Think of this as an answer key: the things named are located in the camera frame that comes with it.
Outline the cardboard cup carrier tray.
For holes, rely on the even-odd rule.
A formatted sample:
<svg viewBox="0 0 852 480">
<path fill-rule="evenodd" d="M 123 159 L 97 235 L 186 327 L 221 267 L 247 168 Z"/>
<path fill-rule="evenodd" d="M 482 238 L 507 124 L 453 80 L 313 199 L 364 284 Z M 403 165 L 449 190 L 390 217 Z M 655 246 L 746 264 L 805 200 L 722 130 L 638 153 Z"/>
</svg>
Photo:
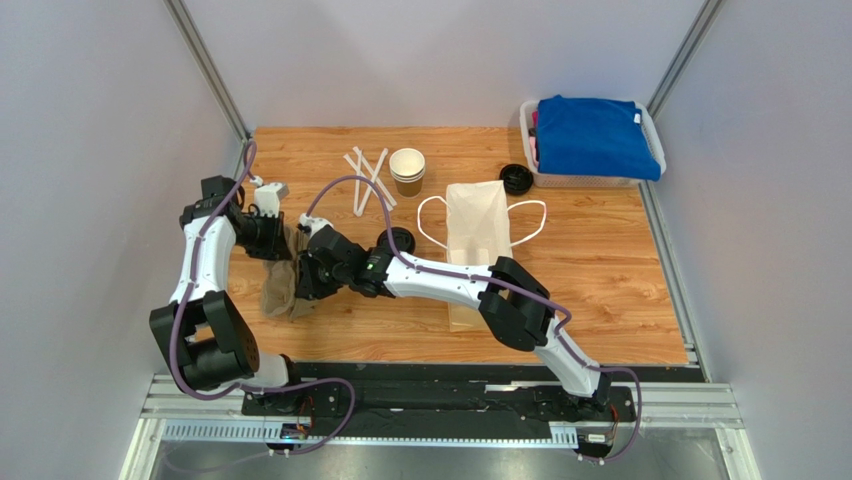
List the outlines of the cardboard cup carrier tray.
<svg viewBox="0 0 852 480">
<path fill-rule="evenodd" d="M 315 312 L 316 300 L 296 297 L 298 284 L 298 251 L 306 245 L 306 235 L 290 225 L 284 225 L 284 238 L 290 260 L 265 261 L 266 279 L 262 285 L 260 311 L 270 319 L 293 321 Z"/>
</svg>

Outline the black plastic cup lid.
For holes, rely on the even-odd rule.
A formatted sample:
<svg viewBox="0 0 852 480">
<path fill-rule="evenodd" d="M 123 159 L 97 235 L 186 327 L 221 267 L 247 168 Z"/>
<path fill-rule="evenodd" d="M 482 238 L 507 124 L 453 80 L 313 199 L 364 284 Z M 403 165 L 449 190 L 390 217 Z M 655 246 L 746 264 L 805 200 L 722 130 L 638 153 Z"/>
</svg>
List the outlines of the black plastic cup lid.
<svg viewBox="0 0 852 480">
<path fill-rule="evenodd" d="M 416 249 L 416 239 L 414 235 L 403 227 L 394 226 L 390 230 L 391 236 L 387 230 L 383 230 L 377 238 L 377 246 L 390 250 L 390 238 L 393 238 L 393 243 L 400 252 L 414 254 Z"/>
</svg>

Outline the stack of paper cups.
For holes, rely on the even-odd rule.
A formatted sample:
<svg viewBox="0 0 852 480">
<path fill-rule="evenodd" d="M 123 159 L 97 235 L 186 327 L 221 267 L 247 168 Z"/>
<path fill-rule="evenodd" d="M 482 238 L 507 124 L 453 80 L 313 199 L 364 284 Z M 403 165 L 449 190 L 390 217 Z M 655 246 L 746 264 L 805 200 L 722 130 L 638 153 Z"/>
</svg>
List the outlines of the stack of paper cups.
<svg viewBox="0 0 852 480">
<path fill-rule="evenodd" d="M 389 162 L 390 174 L 397 192 L 404 198 L 417 197 L 423 188 L 426 170 L 424 155 L 413 148 L 395 151 Z"/>
</svg>

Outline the brown paper bag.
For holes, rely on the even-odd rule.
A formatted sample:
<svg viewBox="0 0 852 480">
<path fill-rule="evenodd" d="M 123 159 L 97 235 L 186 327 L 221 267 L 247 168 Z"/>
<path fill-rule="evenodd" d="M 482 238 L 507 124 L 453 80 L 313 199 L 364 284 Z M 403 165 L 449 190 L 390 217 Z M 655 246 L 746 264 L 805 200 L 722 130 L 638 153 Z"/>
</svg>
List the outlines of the brown paper bag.
<svg viewBox="0 0 852 480">
<path fill-rule="evenodd" d="M 417 221 L 421 235 L 446 252 L 446 261 L 453 265 L 493 265 L 498 257 L 512 256 L 512 248 L 537 236 L 547 219 L 547 205 L 541 200 L 526 200 L 509 205 L 504 182 L 493 180 L 478 183 L 454 183 L 447 186 L 443 196 L 424 199 L 417 208 L 433 200 L 444 204 L 446 239 L 439 241 L 424 230 Z M 538 228 L 524 238 L 510 238 L 509 212 L 519 206 L 539 205 L 542 216 Z"/>
</svg>

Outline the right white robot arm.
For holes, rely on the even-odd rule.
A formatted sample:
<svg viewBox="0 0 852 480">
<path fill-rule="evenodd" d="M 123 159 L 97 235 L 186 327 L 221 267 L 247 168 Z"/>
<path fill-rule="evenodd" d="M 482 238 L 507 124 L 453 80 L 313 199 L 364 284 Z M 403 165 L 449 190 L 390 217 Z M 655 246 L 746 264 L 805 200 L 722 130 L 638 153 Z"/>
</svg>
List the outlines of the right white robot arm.
<svg viewBox="0 0 852 480">
<path fill-rule="evenodd" d="M 566 334 L 568 311 L 517 261 L 452 265 L 401 252 L 391 239 L 364 249 L 326 222 L 304 220 L 308 237 L 298 255 L 296 295 L 320 300 L 346 287 L 364 297 L 425 298 L 477 312 L 493 337 L 532 352 L 582 407 L 605 411 L 611 381 Z"/>
</svg>

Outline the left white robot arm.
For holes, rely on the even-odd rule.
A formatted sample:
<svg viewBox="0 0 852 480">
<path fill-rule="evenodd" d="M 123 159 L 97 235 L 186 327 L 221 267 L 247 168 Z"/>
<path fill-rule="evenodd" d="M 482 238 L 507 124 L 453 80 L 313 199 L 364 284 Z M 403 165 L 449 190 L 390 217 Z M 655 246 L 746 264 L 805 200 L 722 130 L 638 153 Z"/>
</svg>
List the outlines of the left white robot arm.
<svg viewBox="0 0 852 480">
<path fill-rule="evenodd" d="M 289 189 L 258 184 L 249 207 L 234 179 L 206 178 L 201 189 L 201 199 L 179 218 L 186 241 L 181 275 L 169 303 L 151 312 L 151 332 L 173 378 L 194 395 L 283 387 L 290 380 L 287 358 L 259 349 L 227 285 L 236 246 L 254 259 L 291 259 L 280 211 Z"/>
</svg>

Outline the stack of black lids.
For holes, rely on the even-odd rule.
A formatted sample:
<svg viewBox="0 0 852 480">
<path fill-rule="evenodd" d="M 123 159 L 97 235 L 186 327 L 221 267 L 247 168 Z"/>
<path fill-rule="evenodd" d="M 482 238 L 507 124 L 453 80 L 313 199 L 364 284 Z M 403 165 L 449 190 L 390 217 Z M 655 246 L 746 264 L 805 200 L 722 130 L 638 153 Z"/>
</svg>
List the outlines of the stack of black lids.
<svg viewBox="0 0 852 480">
<path fill-rule="evenodd" d="M 533 173 L 524 165 L 508 164 L 499 173 L 505 192 L 511 196 L 521 196 L 529 192 L 534 185 Z"/>
</svg>

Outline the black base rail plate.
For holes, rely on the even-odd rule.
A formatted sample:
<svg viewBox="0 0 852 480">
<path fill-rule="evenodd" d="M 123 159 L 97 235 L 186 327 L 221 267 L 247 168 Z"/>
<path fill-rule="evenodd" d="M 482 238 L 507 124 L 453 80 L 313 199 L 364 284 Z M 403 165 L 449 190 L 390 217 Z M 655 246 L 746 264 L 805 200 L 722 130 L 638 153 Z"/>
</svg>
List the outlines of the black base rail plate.
<svg viewBox="0 0 852 480">
<path fill-rule="evenodd" d="M 625 373 L 610 377 L 605 411 L 586 409 L 543 366 L 510 364 L 309 362 L 295 365 L 302 382 L 343 378 L 351 389 L 327 383 L 302 392 L 238 395 L 236 411 L 249 417 L 299 416 L 325 435 L 355 408 L 346 437 L 539 439 L 552 422 L 626 424 L 636 417 Z"/>
</svg>

